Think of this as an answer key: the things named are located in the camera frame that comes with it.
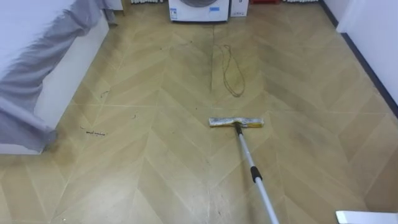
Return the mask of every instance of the black baseboard trim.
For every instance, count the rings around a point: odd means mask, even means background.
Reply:
[[[319,0],[319,4],[322,6],[326,15],[329,17],[330,22],[334,25],[334,27],[337,27],[338,21],[337,21],[335,15],[333,15],[333,13],[330,11],[329,7],[324,2],[324,0]]]
[[[398,118],[398,105],[386,89],[386,87],[383,85],[383,83],[380,81],[379,77],[376,75],[374,70],[371,68],[369,63],[366,61],[366,59],[363,57],[361,52],[358,50],[354,42],[351,40],[349,35],[347,33],[342,33],[341,34],[348,44],[348,47],[351,49],[351,51],[354,53],[356,59],[359,61],[365,72],[368,74],[369,78],[372,80],[373,85],[379,90],[380,95],[384,98],[384,101],[388,104],[388,107],[390,107],[391,111],[394,113],[394,115]]]
[[[322,6],[323,10],[325,11],[326,15],[329,17],[331,23],[337,27],[338,21],[336,17],[331,13],[329,7],[326,5],[326,3],[323,0],[319,0],[320,5]],[[383,85],[383,83],[380,81],[379,77],[376,75],[374,70],[371,68],[369,65],[368,61],[363,57],[361,52],[358,50],[354,42],[351,40],[349,35],[347,33],[342,33],[341,36],[344,38],[345,42],[347,43],[348,47],[351,49],[351,51],[354,53],[356,59],[358,62],[361,64],[363,67],[364,71],[366,74],[368,74],[369,78],[373,82],[373,85],[379,90],[380,95],[383,97],[384,101],[388,104],[388,107],[390,107],[391,111],[393,114],[398,118],[398,105],[390,95],[390,93],[387,91],[386,87]]]

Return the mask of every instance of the mop handle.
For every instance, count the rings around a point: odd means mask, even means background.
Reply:
[[[248,145],[246,144],[246,141],[244,140],[242,129],[238,123],[235,123],[234,126],[235,126],[236,133],[238,134],[239,140],[241,142],[244,154],[246,155],[246,158],[249,161],[250,172],[251,172],[251,176],[253,178],[253,182],[257,185],[257,187],[260,191],[262,201],[264,202],[264,205],[266,206],[266,211],[269,215],[269,219],[271,220],[272,224],[279,224],[279,221],[275,214],[274,208],[272,207],[271,201],[269,200],[266,188],[264,187],[264,184],[262,183],[261,174],[260,174],[259,170],[257,169],[257,167],[254,165],[253,158],[251,157],[250,151],[248,149]]]

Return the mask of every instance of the bed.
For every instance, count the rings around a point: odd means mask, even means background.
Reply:
[[[40,154],[109,27],[104,0],[13,0],[0,26],[0,154]]]

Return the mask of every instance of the tangled cord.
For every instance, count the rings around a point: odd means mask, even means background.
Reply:
[[[223,46],[219,46],[219,45],[216,45],[216,46],[219,48],[219,50],[221,51],[221,53],[223,55],[222,63],[223,63],[223,81],[224,81],[224,86],[231,93],[231,95],[233,95],[234,97],[240,97],[244,93],[244,89],[246,87],[246,83],[244,81],[243,73],[242,73],[242,71],[241,71],[241,69],[239,67],[238,61],[236,61],[234,55],[232,54],[231,46],[227,45],[227,44],[224,44]],[[226,64],[226,67],[224,66],[225,57],[224,57],[223,48],[225,48],[228,51],[228,54],[229,54],[229,58],[228,58],[228,62]],[[233,90],[233,88],[229,85],[229,83],[228,83],[228,81],[226,79],[226,72],[229,69],[229,63],[231,62],[231,58],[235,61],[236,67],[238,68],[240,77],[242,79],[243,88],[242,88],[242,91],[240,91],[238,93]]]

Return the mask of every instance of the white bed frame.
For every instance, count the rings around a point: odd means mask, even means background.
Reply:
[[[43,80],[34,114],[55,128],[109,31],[105,16],[83,37],[77,37],[55,69]],[[24,146],[0,144],[0,154],[40,154]]]

